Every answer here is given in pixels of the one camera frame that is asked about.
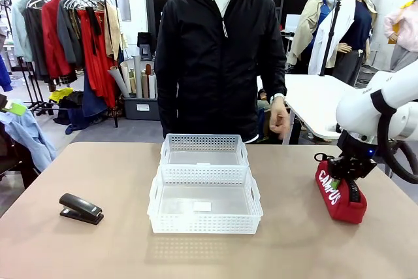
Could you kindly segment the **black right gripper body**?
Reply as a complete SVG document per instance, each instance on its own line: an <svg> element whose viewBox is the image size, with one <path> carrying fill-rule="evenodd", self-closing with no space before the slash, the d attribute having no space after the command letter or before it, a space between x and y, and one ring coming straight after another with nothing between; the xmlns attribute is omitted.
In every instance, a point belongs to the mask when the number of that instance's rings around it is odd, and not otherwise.
<svg viewBox="0 0 418 279"><path fill-rule="evenodd" d="M365 178L377 165L373 160L376 144L367 143L354 137L346 130L342 131L337 147L341 149L338 157L328 160L329 174L337 180L357 180Z"/></svg>

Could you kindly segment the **person's left hand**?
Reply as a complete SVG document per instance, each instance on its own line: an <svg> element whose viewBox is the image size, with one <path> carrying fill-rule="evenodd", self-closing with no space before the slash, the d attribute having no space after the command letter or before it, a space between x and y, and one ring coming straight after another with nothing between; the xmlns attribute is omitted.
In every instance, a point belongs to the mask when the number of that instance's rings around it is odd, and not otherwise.
<svg viewBox="0 0 418 279"><path fill-rule="evenodd" d="M270 106L270 122L271 132L278 134L279 139L283 140L290 130L290 117L285 107L284 98L275 97Z"/></svg>

